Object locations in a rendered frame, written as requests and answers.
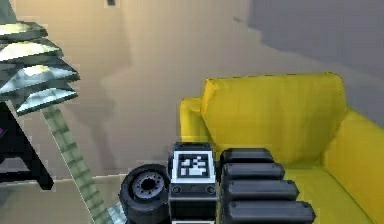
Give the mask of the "black shelf stand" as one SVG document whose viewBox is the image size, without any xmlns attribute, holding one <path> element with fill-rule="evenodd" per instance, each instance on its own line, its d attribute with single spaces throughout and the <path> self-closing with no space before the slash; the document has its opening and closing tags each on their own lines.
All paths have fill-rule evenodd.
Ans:
<svg viewBox="0 0 384 224">
<path fill-rule="evenodd" d="M 0 183 L 35 180 L 42 190 L 51 190 L 54 181 L 29 139 L 5 102 L 0 103 L 0 164 L 20 158 L 27 171 L 0 173 Z"/>
</svg>

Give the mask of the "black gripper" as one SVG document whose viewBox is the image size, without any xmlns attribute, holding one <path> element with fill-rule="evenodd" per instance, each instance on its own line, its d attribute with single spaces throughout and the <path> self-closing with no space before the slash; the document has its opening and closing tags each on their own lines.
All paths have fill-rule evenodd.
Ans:
<svg viewBox="0 0 384 224">
<path fill-rule="evenodd" d="M 145 164 L 130 171 L 119 193 L 126 224 L 169 224 L 169 184 L 164 165 Z"/>
</svg>

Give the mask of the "grey tiered floor lamp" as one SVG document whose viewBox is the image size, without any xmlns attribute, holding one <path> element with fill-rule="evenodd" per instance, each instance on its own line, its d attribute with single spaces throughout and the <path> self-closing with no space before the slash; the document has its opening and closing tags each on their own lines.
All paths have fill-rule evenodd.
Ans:
<svg viewBox="0 0 384 224">
<path fill-rule="evenodd" d="M 108 208 L 58 105 L 77 96 L 79 73 L 62 60 L 46 29 L 19 21 L 10 0 L 0 0 L 0 99 L 23 116 L 40 111 L 91 216 L 92 224 L 124 224 L 119 207 Z"/>
</svg>

